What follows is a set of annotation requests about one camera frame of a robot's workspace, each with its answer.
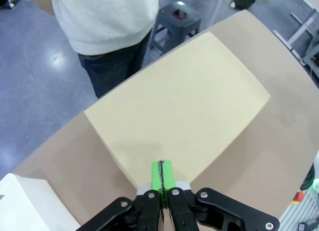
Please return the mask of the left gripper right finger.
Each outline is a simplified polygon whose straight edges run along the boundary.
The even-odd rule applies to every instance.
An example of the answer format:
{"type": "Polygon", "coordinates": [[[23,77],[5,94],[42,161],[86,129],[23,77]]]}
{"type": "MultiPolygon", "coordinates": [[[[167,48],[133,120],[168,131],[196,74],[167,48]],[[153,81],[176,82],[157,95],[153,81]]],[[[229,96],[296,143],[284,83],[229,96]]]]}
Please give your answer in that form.
{"type": "Polygon", "coordinates": [[[178,184],[170,161],[162,162],[162,194],[174,230],[276,231],[279,220],[211,188],[194,193],[189,183],[178,184]]]}

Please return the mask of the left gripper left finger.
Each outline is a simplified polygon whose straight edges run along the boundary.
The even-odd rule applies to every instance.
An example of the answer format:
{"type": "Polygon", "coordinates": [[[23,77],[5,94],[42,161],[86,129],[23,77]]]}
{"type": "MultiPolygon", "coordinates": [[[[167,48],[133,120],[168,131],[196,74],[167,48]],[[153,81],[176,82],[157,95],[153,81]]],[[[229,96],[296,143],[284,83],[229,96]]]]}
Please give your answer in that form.
{"type": "Polygon", "coordinates": [[[84,223],[80,231],[157,231],[163,209],[163,161],[152,163],[151,184],[134,200],[119,197],[84,223]]]}

